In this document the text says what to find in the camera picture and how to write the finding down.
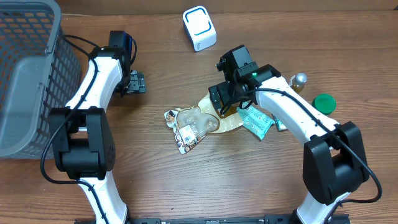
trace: clear bottle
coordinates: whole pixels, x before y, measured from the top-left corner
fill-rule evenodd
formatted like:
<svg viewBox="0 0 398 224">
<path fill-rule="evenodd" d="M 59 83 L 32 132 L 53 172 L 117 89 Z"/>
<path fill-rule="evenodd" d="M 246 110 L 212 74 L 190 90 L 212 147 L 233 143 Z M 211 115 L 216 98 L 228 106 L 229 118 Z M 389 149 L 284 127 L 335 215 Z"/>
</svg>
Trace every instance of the clear bottle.
<svg viewBox="0 0 398 224">
<path fill-rule="evenodd" d="M 300 93 L 303 91 L 305 83 L 307 82 L 307 75 L 305 73 L 298 73 L 292 76 L 289 82 L 289 86 L 296 92 Z"/>
</svg>

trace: wooden table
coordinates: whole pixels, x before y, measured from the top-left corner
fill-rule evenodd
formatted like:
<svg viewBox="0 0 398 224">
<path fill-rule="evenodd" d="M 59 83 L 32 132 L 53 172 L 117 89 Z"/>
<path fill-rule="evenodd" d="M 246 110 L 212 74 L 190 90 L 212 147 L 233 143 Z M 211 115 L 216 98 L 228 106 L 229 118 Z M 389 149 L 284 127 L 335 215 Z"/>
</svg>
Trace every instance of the wooden table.
<svg viewBox="0 0 398 224">
<path fill-rule="evenodd" d="M 163 113 L 191 107 L 207 88 L 223 81 L 214 64 L 245 44 L 259 65 L 290 78 L 308 75 L 302 96 L 330 93 L 332 118 L 360 128 L 368 164 L 384 187 L 380 202 L 339 208 L 353 223 L 396 223 L 398 209 L 398 13 L 275 12 L 214 14 L 218 41 L 195 53 L 181 15 L 64 16 L 65 33 L 107 45 L 111 30 L 125 30 L 138 43 L 134 69 L 146 76 L 145 95 L 113 96 L 107 117 L 116 141 L 114 178 L 133 217 L 252 217 L 291 213 L 307 190 L 303 149 L 289 132 L 272 127 L 260 142 L 245 128 L 207 136 L 192 152 L 177 151 Z M 86 50 L 91 47 L 74 41 Z M 78 54 L 86 70 L 87 59 Z M 0 223 L 72 223 L 93 218 L 77 186 L 53 185 L 39 162 L 0 162 Z M 48 161 L 55 179 L 66 179 Z M 375 196 L 372 181 L 352 198 Z"/>
</svg>

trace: green bottle cap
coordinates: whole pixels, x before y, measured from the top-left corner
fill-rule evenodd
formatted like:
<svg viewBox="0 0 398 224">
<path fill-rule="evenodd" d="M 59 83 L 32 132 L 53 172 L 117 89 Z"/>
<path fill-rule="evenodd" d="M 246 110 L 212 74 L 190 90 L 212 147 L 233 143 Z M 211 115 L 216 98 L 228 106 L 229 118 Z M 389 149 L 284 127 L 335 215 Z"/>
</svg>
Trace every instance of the green bottle cap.
<svg viewBox="0 0 398 224">
<path fill-rule="evenodd" d="M 336 109 L 336 101 L 331 95 L 322 93 L 313 99 L 312 106 L 324 115 L 329 115 Z"/>
</svg>

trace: gray plastic bin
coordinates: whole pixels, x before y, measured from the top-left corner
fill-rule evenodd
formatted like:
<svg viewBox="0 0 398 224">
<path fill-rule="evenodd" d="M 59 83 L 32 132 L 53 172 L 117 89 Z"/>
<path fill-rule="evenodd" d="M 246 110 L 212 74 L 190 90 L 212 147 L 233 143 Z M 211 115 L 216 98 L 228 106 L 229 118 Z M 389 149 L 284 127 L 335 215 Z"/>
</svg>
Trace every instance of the gray plastic bin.
<svg viewBox="0 0 398 224">
<path fill-rule="evenodd" d="M 80 64 L 60 23 L 52 0 L 0 0 L 0 157 L 40 158 L 49 111 L 77 91 Z"/>
</svg>

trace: white tissue box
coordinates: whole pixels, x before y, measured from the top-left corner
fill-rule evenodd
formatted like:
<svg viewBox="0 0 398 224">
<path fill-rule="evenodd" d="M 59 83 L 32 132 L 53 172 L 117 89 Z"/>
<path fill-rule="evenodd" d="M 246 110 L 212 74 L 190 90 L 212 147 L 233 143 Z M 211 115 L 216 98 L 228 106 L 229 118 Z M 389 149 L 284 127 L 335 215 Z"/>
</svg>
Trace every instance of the white tissue box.
<svg viewBox="0 0 398 224">
<path fill-rule="evenodd" d="M 203 50 L 216 43 L 216 30 L 207 10 L 203 6 L 186 10 L 182 15 L 182 19 L 185 32 L 190 38 L 195 51 Z"/>
</svg>

